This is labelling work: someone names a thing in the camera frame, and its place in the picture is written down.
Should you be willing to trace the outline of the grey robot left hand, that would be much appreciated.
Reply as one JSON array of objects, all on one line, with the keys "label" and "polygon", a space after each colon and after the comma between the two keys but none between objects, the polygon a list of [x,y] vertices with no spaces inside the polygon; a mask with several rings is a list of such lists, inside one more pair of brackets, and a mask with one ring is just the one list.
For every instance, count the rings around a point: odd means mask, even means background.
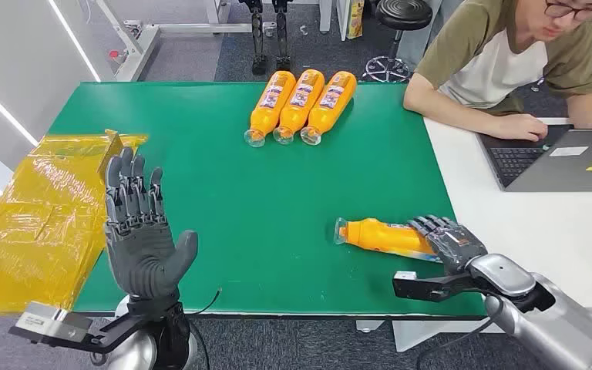
[{"label": "grey robot left hand", "polygon": [[113,277],[130,296],[154,299],[178,290],[196,259],[198,234],[184,230],[173,239],[161,185],[163,169],[144,176],[145,158],[130,147],[106,168],[106,251]]}]

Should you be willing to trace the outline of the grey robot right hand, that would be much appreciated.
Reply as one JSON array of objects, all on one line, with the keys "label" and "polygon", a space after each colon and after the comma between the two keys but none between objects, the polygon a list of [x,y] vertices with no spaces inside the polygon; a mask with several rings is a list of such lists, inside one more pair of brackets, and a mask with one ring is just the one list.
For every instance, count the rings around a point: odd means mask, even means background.
[{"label": "grey robot right hand", "polygon": [[462,274],[470,261],[488,254],[483,242],[468,228],[448,217],[417,216],[407,224],[423,236],[448,275]]}]

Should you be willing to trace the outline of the person's right hand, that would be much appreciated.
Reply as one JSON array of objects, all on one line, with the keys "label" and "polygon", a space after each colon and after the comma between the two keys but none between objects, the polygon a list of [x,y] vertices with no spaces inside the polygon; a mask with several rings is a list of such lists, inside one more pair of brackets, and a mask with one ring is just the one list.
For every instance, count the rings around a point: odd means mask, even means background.
[{"label": "person's right hand", "polygon": [[529,114],[498,116],[489,135],[503,140],[537,142],[548,134],[548,125]]}]

